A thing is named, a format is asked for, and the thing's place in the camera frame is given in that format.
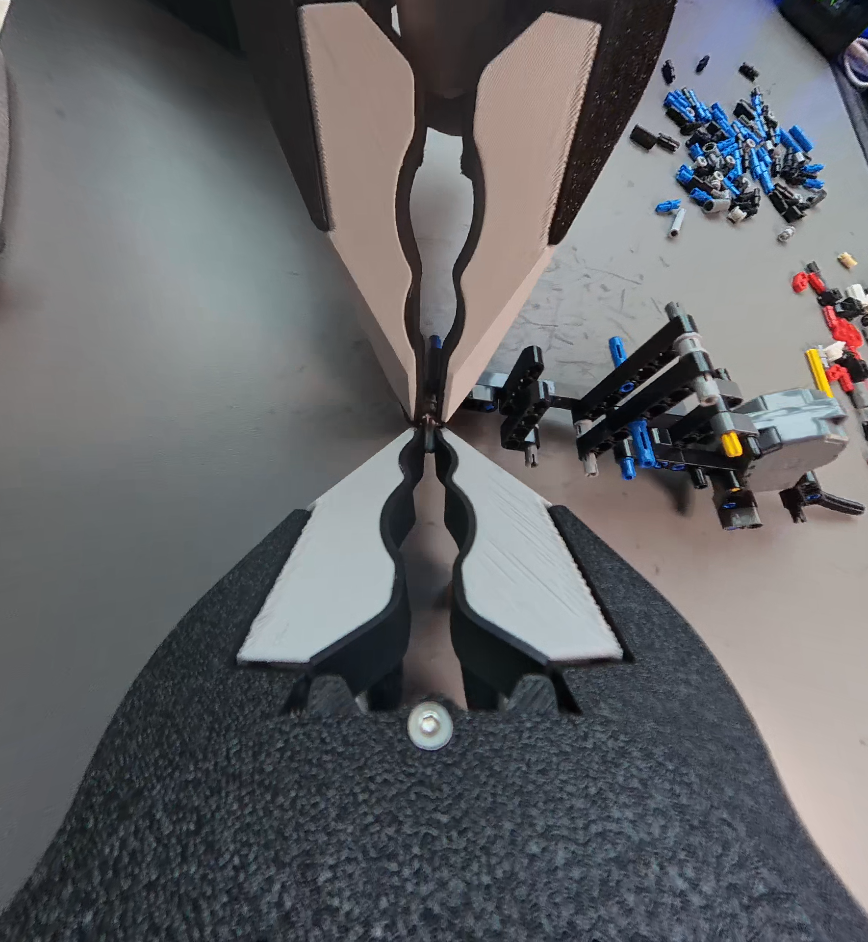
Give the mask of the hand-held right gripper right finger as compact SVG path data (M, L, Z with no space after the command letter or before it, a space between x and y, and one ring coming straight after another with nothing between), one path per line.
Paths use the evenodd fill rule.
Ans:
M464 670L511 692L526 675L622 661L551 504L450 430L436 433L435 459L458 548L451 638Z

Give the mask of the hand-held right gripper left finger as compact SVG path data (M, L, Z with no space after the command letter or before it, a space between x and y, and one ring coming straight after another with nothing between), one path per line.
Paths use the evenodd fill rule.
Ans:
M335 675L353 692L400 667L411 620L401 548L425 455L424 433L407 430L310 504L238 663Z

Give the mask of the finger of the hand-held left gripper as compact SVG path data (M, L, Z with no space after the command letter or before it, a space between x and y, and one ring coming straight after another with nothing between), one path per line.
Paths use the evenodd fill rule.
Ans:
M424 93L390 27L360 4L300 7L329 234L368 311L364 329L412 423L424 414L422 262L410 214Z
M442 416L451 418L485 371L545 271L558 204L602 27L534 21L484 68L473 142L482 223L460 274L463 330L451 354Z

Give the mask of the small black toy pin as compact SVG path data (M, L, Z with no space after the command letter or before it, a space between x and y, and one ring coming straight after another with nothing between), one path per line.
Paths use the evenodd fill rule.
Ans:
M426 454L435 451L436 430L441 425L443 350L440 336L428 337L428 347L424 365L424 413L421 425L424 430L424 449Z

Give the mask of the pile of blue black pins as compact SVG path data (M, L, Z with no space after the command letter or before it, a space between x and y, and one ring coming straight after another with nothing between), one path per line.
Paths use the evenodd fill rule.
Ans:
M768 203L794 226L826 200L824 166L813 160L813 142L799 126L781 124L759 88L732 112L702 100L693 88L673 88L663 109L684 136L687 159L674 181L704 216L736 226Z

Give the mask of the black box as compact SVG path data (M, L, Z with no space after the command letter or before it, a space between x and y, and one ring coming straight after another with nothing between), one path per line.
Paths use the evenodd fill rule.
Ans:
M868 1L779 1L781 16L826 59L868 27Z

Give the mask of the black toy brick assembly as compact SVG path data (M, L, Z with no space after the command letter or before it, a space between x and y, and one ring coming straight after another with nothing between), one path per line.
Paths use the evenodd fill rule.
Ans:
M549 410L570 416L588 476L610 455L624 480L641 470L686 475L710 489L727 531L758 528L757 495L776 494L794 523L809 508L864 515L862 503L823 490L817 470L845 450L847 416L816 388L792 388L746 399L716 367L695 320L675 302L667 323L639 349L608 341L610 372L586 394L558 394L543 378L537 346L525 347L506 374L485 373L462 406L502 418L500 443L535 465L538 424Z

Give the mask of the pile of red white pieces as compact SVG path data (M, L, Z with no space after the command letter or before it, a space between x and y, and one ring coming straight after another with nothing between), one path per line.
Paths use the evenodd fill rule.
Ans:
M818 346L828 362L832 391L846 397L868 446L868 286L831 288L816 262L809 262L791 282L793 292L811 293L829 333Z

